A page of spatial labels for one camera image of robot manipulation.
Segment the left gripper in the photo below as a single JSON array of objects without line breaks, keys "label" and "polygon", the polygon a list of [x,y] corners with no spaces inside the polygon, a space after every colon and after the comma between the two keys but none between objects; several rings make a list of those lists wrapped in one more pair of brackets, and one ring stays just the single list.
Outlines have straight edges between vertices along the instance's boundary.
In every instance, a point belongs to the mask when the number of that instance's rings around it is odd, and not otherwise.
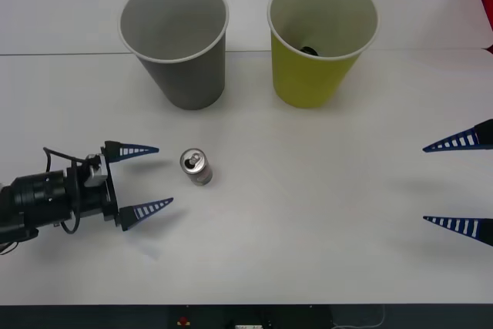
[{"label": "left gripper", "polygon": [[80,218],[102,214],[128,231],[174,201],[173,197],[118,209],[109,164],[158,153],[159,148],[116,141],[105,141],[100,153],[88,155],[81,163],[71,162],[66,169],[65,186],[70,209]]}]

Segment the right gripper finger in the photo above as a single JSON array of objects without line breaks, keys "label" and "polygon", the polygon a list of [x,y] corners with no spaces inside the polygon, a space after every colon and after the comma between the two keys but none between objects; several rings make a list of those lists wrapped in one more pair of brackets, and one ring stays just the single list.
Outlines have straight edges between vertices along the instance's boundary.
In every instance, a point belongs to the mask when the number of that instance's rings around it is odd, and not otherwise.
[{"label": "right gripper finger", "polygon": [[492,150],[492,122],[488,119],[423,148],[425,153],[459,150]]},{"label": "right gripper finger", "polygon": [[446,230],[459,233],[491,247],[493,246],[492,218],[423,216],[423,219]]}]

